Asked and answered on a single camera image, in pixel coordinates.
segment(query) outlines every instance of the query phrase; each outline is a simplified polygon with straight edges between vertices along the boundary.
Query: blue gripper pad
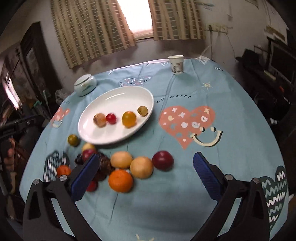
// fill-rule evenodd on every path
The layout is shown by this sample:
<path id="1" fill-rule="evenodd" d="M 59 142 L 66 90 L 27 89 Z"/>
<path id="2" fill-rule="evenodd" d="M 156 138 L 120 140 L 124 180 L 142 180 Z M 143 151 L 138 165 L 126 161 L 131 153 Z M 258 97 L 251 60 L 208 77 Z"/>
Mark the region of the blue gripper pad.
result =
<path id="1" fill-rule="evenodd" d="M 197 152 L 194 154 L 193 167 L 195 171 L 199 175 L 211 199 L 219 201 L 222 197 L 222 187 L 215 174 L 212 172 L 210 165 L 211 164 L 208 163 L 201 153 Z"/>
<path id="2" fill-rule="evenodd" d="M 86 166 L 80 171 L 71 185 L 71 199 L 73 202 L 82 199 L 89 183 L 100 168 L 100 165 L 100 156 L 97 154 L 92 155 Z"/>

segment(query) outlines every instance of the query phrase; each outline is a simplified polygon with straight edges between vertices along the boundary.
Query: power outlet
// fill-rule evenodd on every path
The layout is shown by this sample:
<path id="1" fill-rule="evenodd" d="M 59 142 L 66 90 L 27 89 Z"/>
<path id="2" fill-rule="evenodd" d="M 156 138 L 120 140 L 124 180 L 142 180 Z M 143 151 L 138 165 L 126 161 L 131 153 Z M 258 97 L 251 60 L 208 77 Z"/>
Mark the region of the power outlet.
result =
<path id="1" fill-rule="evenodd" d="M 221 32 L 221 33 L 228 33 L 228 27 L 226 25 L 222 25 L 219 23 L 212 23 L 209 24 L 206 28 L 208 31 L 213 31 L 213 32 Z"/>

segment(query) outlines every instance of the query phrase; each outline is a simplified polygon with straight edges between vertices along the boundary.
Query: dark wooden door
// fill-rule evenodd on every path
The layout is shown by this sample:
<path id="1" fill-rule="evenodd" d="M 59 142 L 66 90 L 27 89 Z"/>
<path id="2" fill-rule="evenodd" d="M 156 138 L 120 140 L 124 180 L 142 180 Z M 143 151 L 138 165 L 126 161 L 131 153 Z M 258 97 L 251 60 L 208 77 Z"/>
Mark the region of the dark wooden door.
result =
<path id="1" fill-rule="evenodd" d="M 28 74 L 39 100 L 44 92 L 51 104 L 55 102 L 55 91 L 62 86 L 53 68 L 42 34 L 40 22 L 33 23 L 21 43 L 22 55 Z"/>

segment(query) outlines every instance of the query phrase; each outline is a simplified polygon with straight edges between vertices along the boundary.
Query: green fruit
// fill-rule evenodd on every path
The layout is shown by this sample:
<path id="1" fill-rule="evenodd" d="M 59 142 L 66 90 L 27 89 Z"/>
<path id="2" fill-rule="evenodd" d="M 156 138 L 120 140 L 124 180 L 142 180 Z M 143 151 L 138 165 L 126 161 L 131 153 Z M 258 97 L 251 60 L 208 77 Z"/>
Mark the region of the green fruit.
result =
<path id="1" fill-rule="evenodd" d="M 69 135 L 68 136 L 68 143 L 71 145 L 71 146 L 78 146 L 79 145 L 79 138 L 78 136 L 76 136 L 75 134 L 72 134 L 72 135 Z"/>

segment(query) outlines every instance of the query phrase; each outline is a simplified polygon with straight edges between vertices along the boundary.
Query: blue tablecloth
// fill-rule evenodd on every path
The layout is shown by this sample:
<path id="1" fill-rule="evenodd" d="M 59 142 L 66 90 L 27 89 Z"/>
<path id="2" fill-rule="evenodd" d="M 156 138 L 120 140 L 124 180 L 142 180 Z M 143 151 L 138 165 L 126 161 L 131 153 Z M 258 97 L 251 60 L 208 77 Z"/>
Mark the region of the blue tablecloth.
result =
<path id="1" fill-rule="evenodd" d="M 190 240 L 216 205 L 193 168 L 192 157 L 198 151 L 237 180 L 267 176 L 261 180 L 268 180 L 263 182 L 263 188 L 273 208 L 269 210 L 271 237 L 277 233 L 288 210 L 287 183 L 281 183 L 285 170 L 284 167 L 277 170 L 284 165 L 281 153 L 255 103 L 222 67 L 200 57 L 185 60 L 184 73 L 177 76 L 172 74 L 168 62 L 162 62 L 120 68 L 97 74 L 95 78 L 96 89 L 84 97 L 72 93 L 43 131 L 22 178 L 20 193 L 24 200 L 32 181 L 43 180 L 45 158 L 55 150 L 60 156 L 63 151 L 67 153 L 70 168 L 75 167 L 74 159 L 84 142 L 77 148 L 71 147 L 67 137 L 78 134 L 78 120 L 87 105 L 106 91 L 136 84 L 149 89 L 154 96 L 150 119 L 132 137 L 101 146 L 99 150 L 109 157 L 126 150 L 134 157 L 149 158 L 159 150 L 167 150 L 173 155 L 175 165 L 169 172 L 154 169 L 147 180 L 135 179 L 130 193 L 116 193 L 107 179 L 99 183 L 96 192 L 86 193 L 76 204 L 100 238 L 103 241 Z M 205 127 L 204 132 L 199 132 L 201 142 L 215 139 L 217 132 L 210 127 L 223 131 L 220 141 L 212 147 L 194 142 L 190 134 L 200 127 Z M 238 205 L 239 200 L 221 233 L 231 226 Z M 56 200 L 54 207 L 63 229 L 72 234 Z"/>

